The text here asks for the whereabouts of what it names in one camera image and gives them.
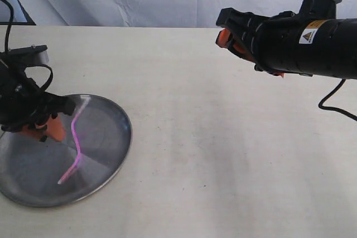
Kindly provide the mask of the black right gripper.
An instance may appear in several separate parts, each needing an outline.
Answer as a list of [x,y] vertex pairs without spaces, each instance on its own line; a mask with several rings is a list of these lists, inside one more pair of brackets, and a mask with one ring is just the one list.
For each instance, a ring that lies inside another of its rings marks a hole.
[[264,62],[259,55],[259,39],[264,33],[276,28],[286,31],[300,24],[301,17],[293,11],[283,11],[266,17],[252,12],[239,12],[232,7],[223,8],[216,20],[216,25],[222,28],[216,38],[216,44],[235,56],[254,63],[255,71],[284,78],[284,74],[298,74],[299,71],[273,68]]

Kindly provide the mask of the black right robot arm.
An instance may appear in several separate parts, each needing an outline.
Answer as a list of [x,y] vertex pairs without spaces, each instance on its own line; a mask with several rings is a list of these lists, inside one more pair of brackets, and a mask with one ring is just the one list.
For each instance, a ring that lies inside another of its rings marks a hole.
[[220,11],[216,44],[274,76],[299,74],[356,79],[356,20],[273,17],[233,8]]

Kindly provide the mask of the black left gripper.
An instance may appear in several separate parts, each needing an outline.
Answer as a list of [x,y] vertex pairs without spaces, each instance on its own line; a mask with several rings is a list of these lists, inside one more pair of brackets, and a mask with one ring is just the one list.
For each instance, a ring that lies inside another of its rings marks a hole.
[[67,96],[58,96],[46,90],[53,80],[52,68],[39,64],[49,70],[50,75],[42,86],[26,76],[25,70],[17,64],[1,62],[1,129],[4,132],[19,132],[39,142],[48,138],[62,142],[66,131],[59,113],[71,116],[75,102]]

